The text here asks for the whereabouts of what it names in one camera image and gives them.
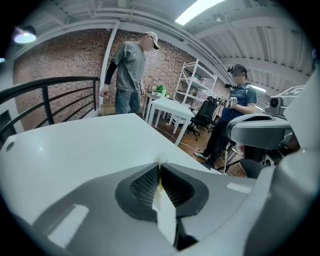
green plant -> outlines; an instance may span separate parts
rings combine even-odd
[[[155,92],[156,93],[161,93],[162,94],[162,91],[164,90],[164,86],[162,84],[158,85],[156,88],[155,88]]]

metal railing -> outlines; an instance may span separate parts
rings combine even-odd
[[[85,107],[87,107],[88,105],[93,103],[93,107],[91,107],[87,112],[85,112],[79,119],[82,119],[83,117],[85,117],[90,111],[97,110],[97,102],[96,102],[96,81],[98,80],[98,77],[93,77],[93,76],[65,76],[65,77],[52,77],[52,78],[45,78],[45,79],[40,79],[40,80],[35,80],[35,81],[31,81],[31,82],[26,82],[26,83],[22,83],[22,84],[18,84],[16,86],[13,86],[11,88],[5,89],[3,91],[0,91],[0,105],[3,104],[4,102],[17,97],[21,94],[36,90],[36,89],[42,89],[42,98],[43,101],[40,102],[39,104],[34,105],[33,107],[25,110],[24,112],[22,112],[21,114],[19,114],[17,117],[15,117],[14,119],[12,119],[11,121],[9,121],[6,125],[4,125],[1,129],[0,129],[0,142],[4,143],[4,138],[3,138],[3,134],[8,130],[14,127],[14,124],[21,120],[22,118],[24,118],[26,115],[30,114],[32,111],[44,106],[44,110],[45,110],[45,114],[46,114],[46,118],[41,121],[40,123],[38,123],[33,129],[35,128],[39,128],[41,127],[45,122],[48,121],[49,125],[54,125],[55,121],[54,121],[54,116],[58,113],[60,113],[61,111],[65,110],[66,108],[70,107],[72,104],[77,103],[83,99],[86,99],[88,97],[93,96],[93,100],[86,103],[85,105],[81,106],[80,108],[78,108],[76,111],[74,111],[73,113],[71,113],[69,116],[67,116],[62,122],[66,122],[68,121],[72,116],[74,116],[76,113],[78,113],[79,111],[81,111],[82,109],[84,109]],[[65,93],[62,93],[60,95],[54,96],[52,98],[49,98],[49,94],[48,94],[48,86],[52,86],[52,85],[57,85],[57,84],[62,84],[62,83],[69,83],[69,82],[79,82],[79,81],[93,81],[93,86],[89,86],[89,87],[84,87],[84,88],[80,88],[80,89],[75,89],[75,90],[71,90]],[[59,99],[63,96],[72,94],[72,93],[76,93],[76,92],[80,92],[83,90],[87,90],[87,89],[92,89],[92,93],[88,94],[86,96],[83,96],[81,98],[78,98],[66,105],[64,105],[63,107],[61,107],[60,109],[58,109],[57,111],[52,113],[51,107],[50,107],[50,102]]]

ceiling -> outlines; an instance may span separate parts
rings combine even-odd
[[[25,25],[34,26],[38,43],[75,27],[109,24],[112,28],[117,20],[119,29],[151,28],[160,39],[194,53],[225,83],[232,83],[228,67],[247,67],[251,83],[266,89],[266,93],[258,93],[258,106],[262,107],[269,104],[269,96],[302,85],[310,77],[312,46],[275,0],[225,0],[184,26],[175,23],[195,1],[46,0]],[[32,46],[24,46],[18,56]]]

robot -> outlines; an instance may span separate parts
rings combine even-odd
[[[302,117],[311,126],[307,133],[297,116],[306,111],[301,102],[318,103],[318,79],[316,69],[305,87],[272,97],[265,113],[228,124],[227,135],[244,145],[244,158],[266,166],[257,179],[174,163],[145,164],[89,180],[46,209],[32,226],[22,224],[29,234],[36,233],[40,246],[57,255],[268,255],[295,231],[320,190],[320,116]],[[152,209],[160,179],[176,208],[173,244],[158,230]],[[78,228],[67,242],[52,242],[78,206]]]

fluorescent light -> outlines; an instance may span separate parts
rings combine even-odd
[[[192,20],[194,17],[204,12],[206,9],[219,4],[224,0],[198,0],[188,9],[186,9],[176,20],[176,23],[181,24],[182,26],[188,21]]]
[[[262,91],[262,92],[266,92],[266,90],[265,89],[262,89],[262,88],[260,88],[260,87],[258,87],[258,86],[254,86],[254,85],[251,85],[252,86],[252,88],[254,88],[254,89],[256,89],[256,90],[259,90],[259,91]]]
[[[34,40],[36,40],[36,38],[37,37],[34,34],[23,33],[23,34],[17,34],[13,40],[19,44],[27,44],[27,43],[33,42]]]

